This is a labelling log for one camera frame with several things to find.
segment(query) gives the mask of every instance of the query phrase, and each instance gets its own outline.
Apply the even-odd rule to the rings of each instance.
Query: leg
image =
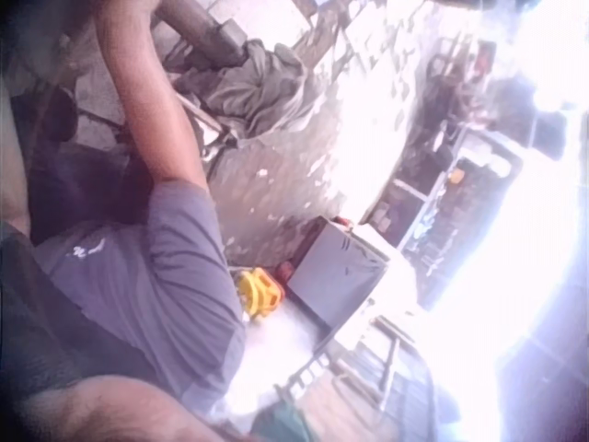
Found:
[[[30,232],[29,200],[25,167],[10,97],[0,77],[0,221],[7,222],[27,238]]]

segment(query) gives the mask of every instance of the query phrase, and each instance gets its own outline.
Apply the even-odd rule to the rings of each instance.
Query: man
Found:
[[[43,353],[45,349],[40,358],[42,366],[54,357],[57,366],[70,366],[65,373],[75,373],[64,376],[60,383],[64,388],[89,382],[99,391],[96,385],[100,379],[83,379],[124,375],[156,384],[190,411],[206,413],[225,394],[237,371],[245,340],[241,307],[222,253],[199,147],[151,37],[151,14],[158,3],[105,0],[96,14],[104,59],[137,150],[156,183],[147,222],[133,227],[83,225],[51,238],[35,250],[43,272],[35,268],[37,264],[29,257],[29,245],[23,239],[30,229],[24,168],[3,87],[1,270],[3,286],[11,293],[8,310],[12,308],[14,318],[27,318],[24,322],[13,318],[4,324],[3,331],[13,343],[3,347],[3,361],[13,361],[7,367],[0,366],[4,386],[12,384],[11,377],[17,377],[18,360],[27,366],[29,353]],[[11,266],[11,262],[22,265]],[[47,288],[46,275],[54,286]],[[30,278],[32,282],[22,282]],[[39,292],[45,289],[52,295],[42,298]],[[62,306],[62,311],[55,311],[54,304]],[[23,323],[30,323],[23,333],[39,332],[44,337],[36,339],[48,345],[19,350],[14,343]],[[80,336],[76,336],[77,330],[82,330]],[[57,351],[60,346],[66,350]],[[48,348],[55,352],[47,354]],[[50,379],[37,382],[43,376],[35,371],[35,363],[31,364],[33,376],[29,378],[34,385],[21,379],[17,384],[26,388],[10,387],[15,401],[52,387]],[[52,371],[42,372],[49,376]],[[121,387],[112,391],[122,402],[133,400],[124,392],[139,383],[129,387],[129,379],[122,384],[118,378],[114,384],[112,379],[106,380],[111,386]],[[152,389],[152,397],[166,397],[141,385],[139,390]]]

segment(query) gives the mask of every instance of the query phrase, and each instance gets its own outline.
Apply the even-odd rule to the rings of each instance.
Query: wooden surface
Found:
[[[376,411],[340,382],[341,393],[347,399],[345,401],[334,388],[333,379],[334,375],[326,372],[297,403],[297,407],[305,413],[306,419],[321,441],[392,442],[398,440],[398,429],[392,420],[385,418],[381,425],[376,425]],[[364,425],[359,416],[362,416],[370,427]]]

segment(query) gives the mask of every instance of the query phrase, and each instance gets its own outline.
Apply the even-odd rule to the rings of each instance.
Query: bright light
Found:
[[[580,131],[571,122],[563,160],[528,152],[487,237],[430,315],[426,357],[472,440],[500,440],[494,368],[538,320],[574,252]]]
[[[523,17],[516,57],[549,102],[589,106],[588,19],[586,0],[543,0]]]

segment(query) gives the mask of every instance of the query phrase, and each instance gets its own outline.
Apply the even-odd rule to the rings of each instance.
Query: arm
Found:
[[[6,221],[27,238],[30,232],[25,167],[10,97],[0,77],[0,221]]]
[[[96,17],[100,48],[137,149],[154,179],[184,180],[208,191],[194,132],[151,36],[151,13],[158,4],[106,0]]]

